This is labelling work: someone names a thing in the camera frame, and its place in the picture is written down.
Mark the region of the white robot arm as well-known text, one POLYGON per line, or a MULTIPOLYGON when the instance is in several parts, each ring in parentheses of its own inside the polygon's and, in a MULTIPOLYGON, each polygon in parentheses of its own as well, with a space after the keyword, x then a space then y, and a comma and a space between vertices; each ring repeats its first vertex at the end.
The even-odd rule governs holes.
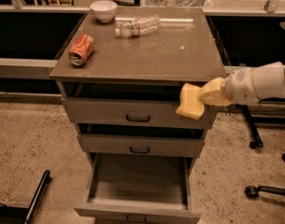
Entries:
POLYGON ((263 99, 285 99, 285 63, 233 71, 228 77, 209 81, 200 92, 206 105, 254 105, 263 99))

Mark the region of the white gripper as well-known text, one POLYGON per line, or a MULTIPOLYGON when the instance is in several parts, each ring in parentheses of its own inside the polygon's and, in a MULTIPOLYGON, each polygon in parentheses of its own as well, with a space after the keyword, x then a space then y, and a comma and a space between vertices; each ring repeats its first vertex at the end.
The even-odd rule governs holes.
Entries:
POLYGON ((203 86, 200 97, 206 105, 214 106, 254 105, 260 101, 254 87, 253 69, 249 67, 236 70, 227 78, 210 80, 203 86))

